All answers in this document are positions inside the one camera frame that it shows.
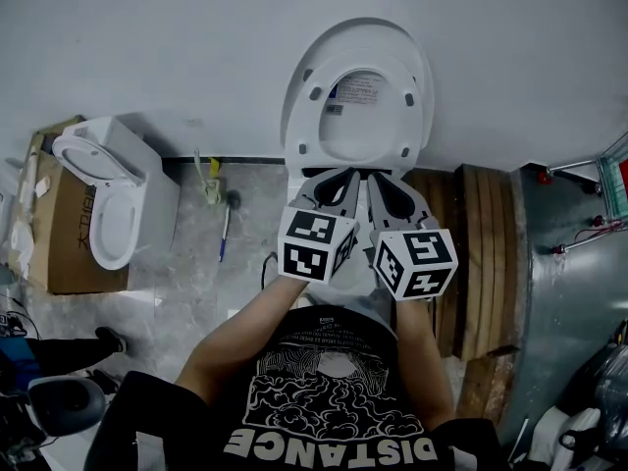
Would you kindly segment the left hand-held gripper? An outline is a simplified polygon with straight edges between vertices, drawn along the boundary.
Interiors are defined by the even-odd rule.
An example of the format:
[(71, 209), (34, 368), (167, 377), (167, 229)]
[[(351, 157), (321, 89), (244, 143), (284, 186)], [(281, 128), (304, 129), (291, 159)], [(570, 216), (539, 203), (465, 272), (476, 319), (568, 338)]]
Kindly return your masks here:
[(315, 284), (357, 282), (361, 271), (356, 217), (360, 182), (359, 171), (345, 167), (324, 171), (303, 183), (280, 222), (282, 275)]

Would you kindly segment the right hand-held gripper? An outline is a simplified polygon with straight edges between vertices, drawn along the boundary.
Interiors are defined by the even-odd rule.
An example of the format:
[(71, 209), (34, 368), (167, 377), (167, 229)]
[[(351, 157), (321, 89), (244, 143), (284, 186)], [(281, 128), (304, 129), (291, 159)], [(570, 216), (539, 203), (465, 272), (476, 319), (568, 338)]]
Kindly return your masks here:
[[(367, 179), (372, 222), (392, 218), (428, 218), (423, 195), (406, 182), (382, 172)], [(442, 296), (458, 267), (449, 229), (373, 231), (372, 267), (395, 301)]]

